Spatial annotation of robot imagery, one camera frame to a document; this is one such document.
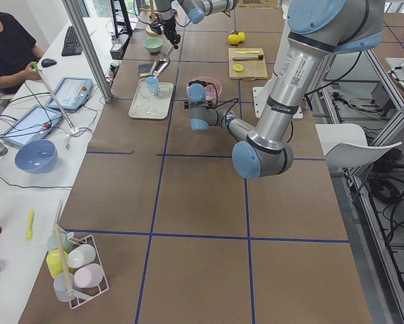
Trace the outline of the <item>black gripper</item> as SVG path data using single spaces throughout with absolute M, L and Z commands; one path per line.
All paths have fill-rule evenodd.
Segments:
M 168 20 L 163 20 L 163 31 L 166 39 L 173 45 L 178 46 L 181 40 L 181 36 L 176 31 L 176 21 L 172 17 Z
M 192 109 L 196 107 L 205 107 L 206 109 L 212 109 L 212 101 L 185 101 L 184 109 Z

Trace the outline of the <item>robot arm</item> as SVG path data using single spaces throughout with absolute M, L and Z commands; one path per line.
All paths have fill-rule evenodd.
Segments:
M 211 126 L 237 139 L 232 161 L 243 178 L 273 176 L 293 163 L 283 140 L 323 57 L 376 47 L 382 38 L 383 1 L 292 1 L 287 12 L 289 50 L 255 126 L 231 111 L 210 109 L 201 84 L 188 87 L 190 124 L 195 132 Z
M 158 17 L 150 25 L 157 34 L 161 34 L 163 31 L 166 39 L 177 49 L 181 36 L 176 31 L 172 2 L 172 0 L 155 1 Z M 206 16 L 217 12 L 230 12 L 237 6 L 237 1 L 232 0 L 183 0 L 177 2 L 193 24 L 198 24 Z

